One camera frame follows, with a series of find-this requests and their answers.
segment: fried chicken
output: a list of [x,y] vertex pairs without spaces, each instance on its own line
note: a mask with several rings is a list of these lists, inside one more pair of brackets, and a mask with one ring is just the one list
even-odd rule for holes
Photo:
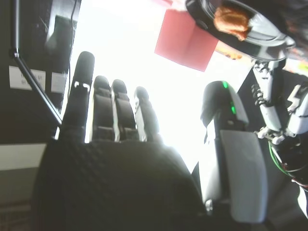
[[236,36],[244,41],[248,34],[248,14],[230,6],[220,6],[216,9],[214,25],[217,30]]

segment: paper label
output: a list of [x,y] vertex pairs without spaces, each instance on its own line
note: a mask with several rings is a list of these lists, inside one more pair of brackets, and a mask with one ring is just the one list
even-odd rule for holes
[[52,73],[51,92],[64,93],[67,74]]
[[[45,71],[38,71],[32,70],[34,77],[37,79],[38,83],[40,84],[41,88],[45,91],[46,85],[46,72]],[[10,86],[14,89],[24,89],[24,90],[32,90],[30,85],[28,84],[26,78],[21,73],[18,67],[16,66],[9,66],[9,73],[10,73]]]

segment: green wire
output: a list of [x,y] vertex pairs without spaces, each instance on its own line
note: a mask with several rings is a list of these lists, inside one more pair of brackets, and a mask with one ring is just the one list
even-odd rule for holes
[[271,149],[270,142],[269,142],[269,153],[270,153],[270,156],[271,156],[271,158],[272,158],[274,164],[276,165],[276,167],[277,167],[281,172],[283,172],[285,175],[290,176],[290,175],[280,166],[280,164],[278,163],[277,157],[275,156],[275,154],[273,153],[273,150]]

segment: cable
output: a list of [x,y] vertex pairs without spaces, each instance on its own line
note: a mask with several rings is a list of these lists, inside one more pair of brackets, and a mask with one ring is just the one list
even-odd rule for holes
[[287,173],[281,166],[280,164],[278,163],[278,160],[277,160],[277,157],[275,156],[275,154],[273,153],[273,150],[271,149],[271,146],[270,146],[270,142],[269,142],[269,153],[270,153],[270,156],[274,162],[274,164],[276,165],[276,167],[281,171],[283,172],[285,175],[289,176],[289,173]]
[[74,7],[73,7],[73,11],[71,14],[71,27],[72,27],[72,42],[71,42],[71,52],[69,54],[69,63],[68,63],[68,91],[67,91],[67,99],[69,96],[69,92],[71,90],[71,56],[72,56],[72,51],[73,51],[73,43],[74,43],[74,23],[73,23],[73,15],[76,9],[76,4],[77,4],[77,0],[75,0],[74,3]]

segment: black cable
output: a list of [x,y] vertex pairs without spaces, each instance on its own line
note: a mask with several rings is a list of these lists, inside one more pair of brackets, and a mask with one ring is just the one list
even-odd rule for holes
[[68,91],[67,91],[67,99],[69,96],[69,92],[71,90],[71,56],[72,56],[72,51],[73,51],[73,43],[74,43],[74,23],[73,23],[73,15],[75,12],[75,8],[76,8],[76,4],[77,4],[77,0],[75,0],[74,3],[74,7],[73,7],[73,11],[71,14],[71,27],[72,27],[72,42],[71,42],[71,52],[69,54],[69,62],[68,62]]

